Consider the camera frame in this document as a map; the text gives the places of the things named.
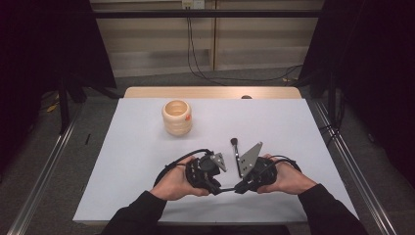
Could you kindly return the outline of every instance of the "black cable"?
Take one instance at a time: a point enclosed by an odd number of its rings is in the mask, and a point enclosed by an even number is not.
[[[299,168],[299,166],[296,164],[296,161],[291,160],[288,157],[282,156],[282,155],[274,155],[271,156],[270,158],[283,158],[282,160],[277,160],[274,161],[272,164],[269,164],[265,169],[263,169],[258,175],[262,175],[264,172],[266,172],[267,170],[269,170],[270,168],[272,168],[273,166],[277,165],[278,163],[289,163],[290,165],[292,165],[296,170],[298,170],[299,172],[301,172],[301,169]]]
[[[296,68],[299,68],[299,67],[302,67],[302,65],[298,65],[298,66],[291,66],[291,67],[288,67],[288,68],[287,68],[287,70],[289,70],[289,69],[296,69]],[[221,79],[221,80],[240,80],[240,81],[271,81],[271,80],[278,80],[278,79],[284,78],[284,77],[286,77],[287,75],[289,75],[291,72],[295,71],[295,70],[291,70],[291,71],[287,72],[287,70],[286,70],[286,73],[284,73],[284,74],[282,74],[282,75],[280,75],[280,76],[277,76],[277,77],[271,77],[271,78],[266,78],[266,79],[243,79],[243,78],[234,78],[234,77],[220,77],[220,76],[211,77],[210,79]]]
[[[164,169],[160,172],[160,174],[157,176],[154,186],[156,186],[160,182],[160,180],[162,179],[162,177],[165,176],[171,169],[175,168],[182,160],[184,160],[184,159],[186,159],[186,158],[188,158],[188,157],[190,157],[192,155],[199,154],[199,153],[202,153],[202,152],[205,152],[205,153],[211,154],[211,155],[213,154],[213,152],[211,150],[209,150],[209,149],[195,150],[195,151],[190,152],[189,154],[187,154],[187,155],[179,158],[178,160],[174,161],[173,163],[167,164],[164,167]]]
[[[195,73],[192,70],[192,66],[190,65],[190,45],[192,45],[192,51],[193,51],[193,58],[196,64],[196,68],[198,69],[200,74]],[[210,81],[212,83],[218,84],[218,85],[222,85],[224,86],[225,84],[222,84],[220,82],[211,80],[209,78],[207,78],[202,71],[199,69],[199,65],[198,65],[198,60],[196,59],[196,53],[195,53],[195,45],[193,43],[193,29],[192,29],[192,20],[190,20],[190,18],[187,19],[187,64],[189,65],[189,69],[192,72],[193,75],[205,79],[207,81]]]
[[[208,80],[208,81],[213,82],[213,83],[218,84],[218,85],[226,86],[223,83],[214,81],[214,79],[221,79],[221,80],[240,80],[240,81],[271,81],[271,80],[277,80],[277,79],[284,78],[285,76],[288,76],[290,73],[292,73],[293,71],[295,71],[297,68],[302,67],[302,65],[288,67],[286,69],[286,73],[285,74],[283,74],[281,76],[277,76],[277,77],[267,78],[267,79],[243,79],[243,78],[220,77],[220,76],[207,77],[200,70],[199,64],[198,64],[198,60],[196,59],[195,45],[194,45],[194,42],[193,42],[192,20],[190,18],[187,18],[187,31],[188,31],[187,63],[188,63],[188,66],[189,66],[189,69],[190,69],[191,73],[193,75],[199,77],[199,78]],[[194,61],[195,61],[195,64],[196,64],[196,68],[198,69],[199,74],[195,73],[193,71],[193,69],[192,69],[192,66],[190,65],[190,46],[192,46],[193,58],[194,58]]]

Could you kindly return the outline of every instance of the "gray floor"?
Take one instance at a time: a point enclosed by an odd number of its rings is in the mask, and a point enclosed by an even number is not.
[[[278,77],[285,71],[285,69],[229,70],[207,72],[206,75],[259,80]],[[290,77],[296,77],[298,74],[299,70],[296,70],[290,74]],[[281,79],[217,81],[225,85],[286,85]],[[119,94],[129,86],[217,85],[190,73],[127,77],[119,78],[116,82],[118,89],[115,92]],[[102,230],[102,227],[88,227],[71,221],[117,104],[117,101],[110,100],[93,90],[86,89],[86,91],[88,100],[81,106],[82,110],[73,133],[25,234],[98,234]],[[307,98],[317,124],[324,125],[316,111],[315,100],[309,99],[308,87],[301,88],[300,92],[304,98]],[[51,98],[46,99],[43,105],[48,106],[51,102]],[[79,105],[71,104],[70,108],[74,111]],[[0,184],[0,234],[7,233],[23,206],[58,139],[59,130],[59,108],[52,113],[46,113],[44,110],[39,112],[38,121],[3,175]],[[415,221],[415,191],[390,165],[382,147],[369,140],[368,133],[352,107],[346,105],[342,136],[366,180],[388,213],[397,234],[413,234],[411,223]],[[324,133],[323,136],[326,140],[330,137],[328,133]],[[370,234],[381,234],[333,142],[329,150],[361,221]],[[293,235],[309,234],[306,224],[290,224],[289,228]]]

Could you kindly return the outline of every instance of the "black tripod leg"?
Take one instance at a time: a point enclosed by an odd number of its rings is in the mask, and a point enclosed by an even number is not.
[[[59,83],[59,104],[61,107],[61,131],[59,134],[63,134],[69,125],[68,95],[63,77]]]
[[[332,127],[337,128],[338,124],[336,121],[336,75],[333,72],[330,74],[328,113]]]

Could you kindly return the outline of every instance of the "metal rod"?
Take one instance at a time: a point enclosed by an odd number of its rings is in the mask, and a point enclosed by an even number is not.
[[[316,102],[315,106],[320,113],[321,118],[323,119],[326,125],[331,124],[327,115],[327,109],[321,102]],[[369,183],[366,181],[362,171],[360,170],[357,162],[354,160],[353,155],[348,149],[345,140],[343,139],[340,133],[336,133],[333,128],[329,129],[330,135],[334,138],[335,144],[339,153],[346,164],[348,171],[357,186],[357,189],[360,192],[363,200],[365,201],[370,213],[372,213],[373,218],[378,224],[379,229],[384,235],[395,235],[397,234],[393,228],[393,225],[388,217],[387,212],[379,202],[378,198],[373,193]]]
[[[13,222],[7,235],[24,235],[36,211],[36,208],[39,205],[40,200],[42,199],[45,189],[49,183],[49,180],[52,177],[53,171],[56,165],[58,164],[59,158],[61,157],[62,152],[64,151],[64,148],[66,147],[69,141],[69,138],[73,131],[74,123],[79,117],[82,107],[83,105],[80,105],[77,108],[75,115],[72,121],[70,122],[68,128],[66,129],[65,133],[59,135],[55,147],[49,155],[49,159],[47,160],[45,166],[43,166],[42,172],[37,178],[36,183],[34,184],[28,198],[24,202],[23,207],[19,211],[19,214]]]
[[[319,18],[317,10],[145,10],[145,11],[108,11],[68,12],[78,17],[96,19],[135,19],[135,18]]]

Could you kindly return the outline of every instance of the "white tabletop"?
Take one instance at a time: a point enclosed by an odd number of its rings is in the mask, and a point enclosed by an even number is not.
[[[223,154],[228,171],[221,171],[215,178],[222,188],[233,187],[240,181],[230,144],[234,137],[239,140],[241,155],[261,141],[261,155],[284,155],[296,160],[304,174],[322,183],[356,215],[305,100],[185,99],[192,106],[193,128],[182,137],[171,136],[163,129],[161,108],[170,100],[119,100],[74,221],[108,222],[118,209],[150,190],[165,165],[197,149]],[[160,223],[302,221],[306,216],[297,196],[227,192],[168,202]]]

